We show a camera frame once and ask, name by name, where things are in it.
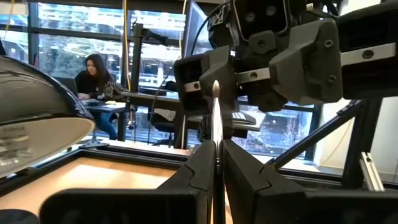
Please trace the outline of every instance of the chair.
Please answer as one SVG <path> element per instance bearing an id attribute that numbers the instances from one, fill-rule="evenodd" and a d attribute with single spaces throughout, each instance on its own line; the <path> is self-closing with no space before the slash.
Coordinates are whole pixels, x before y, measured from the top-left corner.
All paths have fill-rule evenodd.
<path id="1" fill-rule="evenodd" d="M 163 116 L 154 113 L 152 115 L 152 119 L 150 119 L 150 113 L 148 113 L 148 120 L 150 120 L 150 124 L 153 125 L 158 131 L 169 133 L 168 139 L 159 140 L 157 143 L 153 144 L 153 146 L 159 145 L 174 145 L 174 140 L 172 139 L 172 133 L 175 132 L 175 126 L 173 121 L 169 121 Z"/>

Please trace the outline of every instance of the window frame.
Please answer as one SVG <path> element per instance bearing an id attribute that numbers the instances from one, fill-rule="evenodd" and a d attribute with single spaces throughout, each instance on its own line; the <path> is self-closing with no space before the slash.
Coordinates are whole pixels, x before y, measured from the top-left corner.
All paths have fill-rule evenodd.
<path id="1" fill-rule="evenodd" d="M 65 36 L 65 37 L 81 37 L 81 38 L 88 38 L 88 39 L 98 39 L 98 40 L 105 40 L 105 41 L 120 41 L 121 35 L 117 34 L 104 34 L 104 33 L 95 33 L 95 32 L 81 32 L 81 31 L 72 31 L 72 30 L 60 30 L 60 29 L 48 29 L 48 28 L 40 28 L 39 24 L 39 7 L 38 1 L 32 1 L 28 3 L 28 11 L 29 15 L 28 25 L 27 26 L 9 26 L 9 30 L 17 31 L 17 32 L 27 32 L 28 35 L 28 57 L 29 63 L 33 64 L 35 60 L 35 56 L 39 53 L 39 34 L 47 34 L 47 35 L 58 35 L 58 36 Z M 97 1 L 95 4 L 88 4 L 82 3 L 81 0 L 71 0 L 67 3 L 61 0 L 41 0 L 41 3 L 48 3 L 48 4 L 68 4 L 68 5 L 79 5 L 79 6 L 88 6 L 88 7 L 101 7 L 101 8 L 110 8 L 110 9 L 120 9 L 121 8 L 121 1 L 107 1 L 107 0 L 100 0 Z M 181 8 L 183 2 L 179 1 L 162 1 L 162 2 L 147 2 L 144 0 L 130 0 L 129 2 L 129 12 L 127 14 L 127 21 L 129 26 L 132 26 L 131 21 L 131 10 L 140 10 L 140 11 L 158 11 L 158 12 L 169 12 L 169 13 L 181 13 Z M 212 3 L 203 3 L 199 2 L 199 5 L 204 9 L 205 13 L 209 13 L 213 10 L 217 4 Z M 5 29 L 6 25 L 0 24 L 0 29 Z M 130 43 L 133 40 L 132 30 L 129 32 L 127 38 L 127 52 L 123 52 L 121 60 L 123 61 L 121 67 L 121 84 L 126 85 L 126 69 L 125 69 L 125 56 L 128 55 L 128 50 Z M 156 44 L 156 42 L 152 40 L 143 40 L 144 44 Z M 178 40 L 176 39 L 169 39 L 168 40 L 169 46 L 178 47 Z M 239 101 L 241 105 L 248 105 L 247 101 Z M 285 110 L 295 110 L 295 111 L 305 111 L 312 113 L 312 120 L 310 124 L 310 133 L 312 133 L 315 129 L 318 128 L 320 123 L 320 116 L 322 111 L 322 106 L 314 106 L 313 108 L 303 107 L 303 106 L 292 106 L 292 105 L 285 105 Z M 312 161 L 315 154 L 315 146 L 307 149 L 304 159 Z"/>

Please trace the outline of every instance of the lamp shade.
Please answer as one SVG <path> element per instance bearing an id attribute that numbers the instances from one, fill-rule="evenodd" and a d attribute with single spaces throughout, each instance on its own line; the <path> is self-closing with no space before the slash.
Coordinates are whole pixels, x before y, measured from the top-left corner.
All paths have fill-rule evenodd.
<path id="1" fill-rule="evenodd" d="M 58 81 L 0 56 L 0 177 L 76 144 L 94 126 L 92 115 Z"/>

